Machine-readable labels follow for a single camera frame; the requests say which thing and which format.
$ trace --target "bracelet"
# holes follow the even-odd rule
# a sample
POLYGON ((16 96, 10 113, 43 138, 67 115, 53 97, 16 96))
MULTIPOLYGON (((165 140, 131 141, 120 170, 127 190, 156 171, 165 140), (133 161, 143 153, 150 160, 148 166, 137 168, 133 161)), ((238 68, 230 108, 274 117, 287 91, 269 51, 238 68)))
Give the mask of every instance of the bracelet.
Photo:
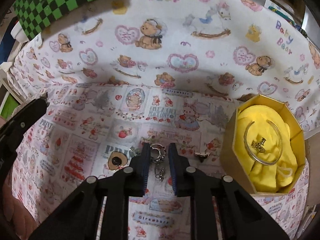
MULTIPOLYGON (((267 120, 267 123, 270 124, 272 126, 272 128, 276 131, 278 137, 279 137, 279 156, 278 158, 276 158, 276 160, 272 161, 272 162, 266 162, 260 158, 257 157, 256 154, 254 154, 250 147, 249 147, 249 144, 248 144, 248 141, 247 141, 247 135, 248 135, 248 131, 249 131, 249 128, 254 124, 254 121, 252 121, 251 123, 248 124, 247 128, 245 129, 244 131, 244 147, 248 153, 248 155, 254 160, 254 161, 257 161, 263 165, 267 165, 267 166, 272 166, 274 164, 276 164, 278 162, 278 160, 280 159, 281 155, 282 155, 282 150, 283 150, 283 147, 282 147, 282 136, 280 134, 280 131, 279 129, 276 127, 276 125, 267 120)), ((266 139, 265 138, 262 138, 260 142, 255 142, 255 141, 252 141, 251 143, 251 146, 255 149, 258 150, 258 153, 264 153, 265 152, 265 149, 263 148, 263 145, 264 143, 266 142, 266 139)))

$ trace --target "bolt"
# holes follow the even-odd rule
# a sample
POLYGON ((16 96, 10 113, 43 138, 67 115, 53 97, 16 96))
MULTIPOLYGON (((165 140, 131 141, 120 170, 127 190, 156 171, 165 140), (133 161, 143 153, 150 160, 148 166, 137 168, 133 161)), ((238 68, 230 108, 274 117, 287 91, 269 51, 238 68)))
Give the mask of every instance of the bolt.
POLYGON ((225 182, 232 182, 233 181, 233 178, 231 177, 231 176, 229 176, 229 175, 226 175, 226 176, 224 176, 223 177, 223 180, 225 181, 225 182))
POLYGON ((267 140, 262 137, 260 144, 261 144, 261 145, 264 145, 264 143, 265 143, 266 141, 267 141, 267 140))
POLYGON ((123 171, 124 171, 124 173, 132 173, 133 172, 133 168, 132 167, 125 167, 124 169, 123 169, 123 171))
POLYGON ((186 171, 188 173, 195 173, 196 172, 196 168, 195 167, 192 167, 192 166, 189 166, 186 168, 186 171))
POLYGON ((96 180, 97 180, 97 178, 96 178, 95 176, 90 176, 90 177, 87 178, 86 181, 87 181, 89 184, 92 184, 92 183, 95 183, 96 180))

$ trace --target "teddy bear print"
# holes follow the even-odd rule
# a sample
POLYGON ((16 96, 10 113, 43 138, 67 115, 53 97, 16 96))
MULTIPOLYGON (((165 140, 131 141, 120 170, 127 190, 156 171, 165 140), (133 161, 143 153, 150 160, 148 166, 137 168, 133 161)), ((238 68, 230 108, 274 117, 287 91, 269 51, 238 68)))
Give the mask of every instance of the teddy bear print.
POLYGON ((111 76, 107 82, 107 84, 114 85, 114 86, 121 86, 121 85, 130 85, 128 82, 123 80, 116 79, 115 76, 111 76))
POLYGON ((97 140, 98 139, 98 135, 101 131, 101 125, 97 124, 91 131, 90 131, 90 135, 89 135, 89 139, 91 140, 97 140))
POLYGON ((257 63, 247 65, 245 69, 254 76, 261 76, 270 66, 272 66, 272 59, 269 56, 261 56, 257 57, 257 63))
POLYGON ((36 56, 36 54, 35 54, 35 51, 34 51, 34 49, 33 49, 32 47, 30 47, 30 53, 32 53, 33 59, 35 59, 35 60, 38 59, 37 56, 36 56))
POLYGON ((136 46, 143 49, 159 49, 161 39, 167 31, 167 26, 159 19, 147 19, 140 28, 143 36, 136 41, 136 46))
POLYGON ((227 85, 231 85, 235 82, 235 76, 233 76, 229 72, 226 72, 223 75, 220 75, 218 80, 219 80, 220 85, 227 86, 227 85))
POLYGON ((298 102, 301 102, 303 99, 305 99, 310 93, 310 89, 308 90, 304 90, 304 89, 300 89, 299 92, 296 94, 295 99, 298 102))
POLYGON ((175 86, 175 79, 169 75, 167 72, 163 72, 156 76, 155 84, 161 88, 173 88, 175 86))
POLYGON ((242 95, 241 97, 237 98, 237 100, 238 100, 238 101, 241 101, 241 102, 246 102, 246 101, 248 101, 249 99, 253 98, 254 96, 256 96, 256 95, 253 94, 253 93, 244 94, 244 95, 242 95))
POLYGON ((315 64, 316 69, 320 68, 320 56, 317 52, 315 46, 311 42, 309 42, 309 50, 313 59, 313 63, 315 64))
POLYGON ((196 131, 200 128, 198 122, 198 118, 200 115, 196 110, 197 104, 198 101, 195 101, 192 104, 184 101, 183 114, 179 116, 179 120, 174 122, 177 128, 185 129, 188 131, 196 131))
POLYGON ((221 148, 221 142, 218 138, 214 138, 210 143, 204 143, 207 147, 204 151, 206 154, 212 155, 212 161, 214 162, 218 158, 217 149, 221 148))
POLYGON ((173 102, 172 102, 172 100, 170 98, 165 97, 164 101, 165 101, 165 106, 166 107, 173 106, 173 102))
POLYGON ((61 52, 71 52, 73 51, 73 48, 70 44, 70 41, 68 37, 62 33, 58 35, 58 42, 61 44, 60 45, 60 51, 61 52))
POLYGON ((160 105, 160 99, 159 96, 153 96, 153 102, 152 102, 153 106, 159 106, 160 105))
POLYGON ((118 58, 118 61, 120 66, 125 68, 132 68, 136 65, 136 63, 133 60, 131 60, 130 57, 124 56, 124 55, 120 55, 120 57, 118 58))
POLYGON ((58 65, 59 65, 59 67, 62 68, 62 69, 66 69, 67 66, 68 66, 68 64, 67 64, 64 60, 62 60, 62 59, 58 59, 58 65))
POLYGON ((91 124, 94 121, 94 118, 92 116, 88 117, 85 120, 82 120, 82 124, 80 125, 81 128, 85 129, 89 124, 91 124))

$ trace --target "charm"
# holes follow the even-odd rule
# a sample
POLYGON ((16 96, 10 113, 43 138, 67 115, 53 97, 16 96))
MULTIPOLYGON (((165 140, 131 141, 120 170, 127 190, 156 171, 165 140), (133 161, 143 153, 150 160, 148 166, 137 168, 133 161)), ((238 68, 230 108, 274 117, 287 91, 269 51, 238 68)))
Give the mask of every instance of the charm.
POLYGON ((203 161, 210 156, 210 153, 198 153, 198 152, 195 152, 195 156, 199 158, 201 163, 203 163, 203 161))
POLYGON ((160 168, 160 163, 156 163, 156 165, 155 165, 155 177, 156 177, 156 179, 159 179, 160 182, 162 182, 163 179, 164 179, 165 170, 164 170, 163 167, 161 169, 159 169, 159 168, 160 168))
POLYGON ((251 146, 252 146, 253 148, 256 148, 260 153, 264 153, 266 150, 263 148, 263 145, 264 145, 264 143, 265 143, 266 141, 267 141, 267 140, 262 137, 262 139, 261 139, 260 142, 252 141, 251 146))
POLYGON ((164 168, 160 168, 160 164, 163 162, 164 157, 166 155, 166 150, 163 145, 159 143, 155 143, 151 145, 151 161, 155 163, 155 177, 159 179, 160 182, 163 181, 165 170, 164 168))

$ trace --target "printed fabric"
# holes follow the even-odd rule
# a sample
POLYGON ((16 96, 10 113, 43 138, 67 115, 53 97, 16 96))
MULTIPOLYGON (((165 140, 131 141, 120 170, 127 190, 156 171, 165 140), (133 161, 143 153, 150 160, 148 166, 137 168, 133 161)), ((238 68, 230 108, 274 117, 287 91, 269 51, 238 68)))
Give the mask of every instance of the printed fabric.
POLYGON ((225 100, 263 94, 311 131, 319 125, 319 69, 315 47, 252 0, 95 0, 26 45, 8 79, 29 97, 46 85, 83 82, 225 100))
MULTIPOLYGON (((190 165, 217 178, 225 174, 219 156, 237 100, 108 83, 49 84, 38 95, 44 90, 50 106, 25 133, 12 173, 13 195, 38 223, 88 176, 111 176, 108 159, 113 151, 124 153, 130 161, 134 156, 130 147, 141 149, 144 142, 165 147, 174 142, 190 165), (201 163, 194 152, 210 156, 201 163)), ((306 163, 288 195, 255 197, 291 239, 306 203, 306 163)), ((129 240, 190 239, 190 199, 174 196, 167 158, 163 182, 155 178, 153 165, 145 196, 129 199, 129 240)), ((222 239, 219 220, 217 225, 222 239)))

